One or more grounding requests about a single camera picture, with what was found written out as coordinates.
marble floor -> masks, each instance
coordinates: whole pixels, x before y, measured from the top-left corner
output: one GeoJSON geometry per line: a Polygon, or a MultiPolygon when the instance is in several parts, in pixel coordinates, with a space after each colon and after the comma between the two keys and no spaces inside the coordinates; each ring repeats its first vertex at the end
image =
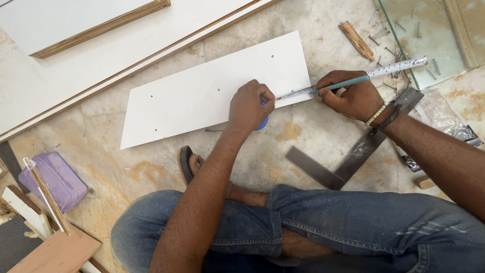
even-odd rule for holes
{"type": "MultiPolygon", "coordinates": [[[[176,154],[183,145],[207,157],[220,133],[203,129],[119,150],[130,89],[225,56],[289,32],[299,30],[311,83],[335,69],[368,70],[376,67],[359,55],[338,28],[348,20],[363,37],[387,26],[379,13],[370,17],[377,1],[282,0],[231,27],[208,37],[178,54],[47,120],[10,140],[21,159],[44,152],[58,152],[88,186],[87,195],[65,216],[76,226],[103,243],[94,257],[110,273],[124,273],[110,245],[110,230],[116,219],[135,199],[161,189],[185,190],[178,171],[176,154]]],[[[394,38],[379,38],[378,47],[366,42],[381,63],[393,63],[394,38]]],[[[373,78],[398,86],[398,91],[379,88],[385,100],[400,95],[405,77],[373,78]]],[[[438,89],[453,103],[475,132],[485,139],[485,66],[442,82],[438,89]]],[[[190,87],[194,83],[182,83],[190,87]]],[[[239,153],[231,180],[239,186],[270,191],[280,183],[302,189],[323,188],[284,158],[292,145],[334,171],[368,129],[313,100],[275,110],[268,125],[253,132],[239,153]]],[[[447,199],[437,187],[421,190],[412,173],[387,139],[342,190],[377,192],[422,192],[447,199]]],[[[15,181],[10,175],[0,180],[0,191],[15,181]]],[[[40,202],[30,195],[37,204],[40,202]]]]}

jeans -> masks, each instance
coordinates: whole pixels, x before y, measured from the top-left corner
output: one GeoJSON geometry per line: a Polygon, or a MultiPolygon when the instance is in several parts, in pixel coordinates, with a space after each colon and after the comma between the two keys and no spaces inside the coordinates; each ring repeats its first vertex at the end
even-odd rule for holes
{"type": "MultiPolygon", "coordinates": [[[[111,231],[130,273],[146,273],[182,192],[143,196],[111,231]]],[[[458,205],[418,193],[300,190],[278,185],[264,207],[224,203],[203,272],[485,272],[485,224],[458,205]],[[281,227],[341,254],[280,267],[281,227]]]]}

